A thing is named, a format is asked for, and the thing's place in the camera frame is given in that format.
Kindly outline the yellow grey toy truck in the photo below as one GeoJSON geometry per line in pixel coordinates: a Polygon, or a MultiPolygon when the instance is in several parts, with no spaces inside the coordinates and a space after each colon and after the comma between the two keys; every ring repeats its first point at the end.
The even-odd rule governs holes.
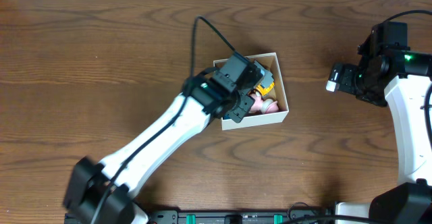
{"type": "Polygon", "coordinates": [[[257,60],[254,60],[254,64],[260,69],[263,75],[262,80],[255,87],[255,90],[260,93],[261,96],[268,95],[275,86],[273,74],[263,67],[257,60]]]}

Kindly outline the white pink duck figure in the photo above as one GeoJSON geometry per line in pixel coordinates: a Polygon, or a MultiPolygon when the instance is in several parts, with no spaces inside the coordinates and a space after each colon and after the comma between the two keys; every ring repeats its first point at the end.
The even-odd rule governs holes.
{"type": "Polygon", "coordinates": [[[279,111],[277,101],[274,101],[271,98],[263,99],[259,92],[251,93],[250,97],[254,100],[254,102],[249,110],[249,113],[269,114],[277,113],[279,111]]]}

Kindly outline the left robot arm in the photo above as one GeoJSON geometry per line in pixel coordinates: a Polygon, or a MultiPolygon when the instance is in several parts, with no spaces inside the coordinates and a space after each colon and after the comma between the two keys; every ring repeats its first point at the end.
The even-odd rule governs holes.
{"type": "Polygon", "coordinates": [[[255,66],[211,67],[189,77],[166,112],[133,141],[98,163],[88,157],[76,163],[64,207],[81,223],[148,223],[134,199],[149,177],[213,119],[249,108],[253,100],[248,92],[262,78],[255,66]]]}

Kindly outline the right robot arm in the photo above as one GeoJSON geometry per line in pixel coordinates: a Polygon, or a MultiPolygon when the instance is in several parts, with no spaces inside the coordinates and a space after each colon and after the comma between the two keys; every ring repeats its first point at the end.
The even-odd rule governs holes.
{"type": "Polygon", "coordinates": [[[398,183],[370,203],[340,202],[335,214],[387,223],[431,222],[431,55],[411,51],[408,26],[382,22],[358,47],[358,65],[336,63],[326,89],[389,107],[398,183]]]}

